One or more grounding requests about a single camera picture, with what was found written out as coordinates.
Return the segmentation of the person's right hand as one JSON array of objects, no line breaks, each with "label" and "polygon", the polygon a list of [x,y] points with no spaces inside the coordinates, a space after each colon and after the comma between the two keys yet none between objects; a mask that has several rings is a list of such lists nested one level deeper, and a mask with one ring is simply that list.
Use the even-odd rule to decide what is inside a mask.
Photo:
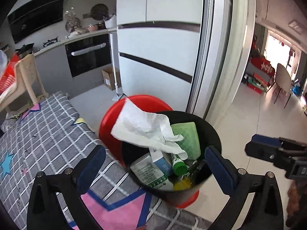
[{"label": "person's right hand", "polygon": [[300,212],[306,211],[306,182],[292,180],[287,196],[286,226],[293,227],[298,222]]}]

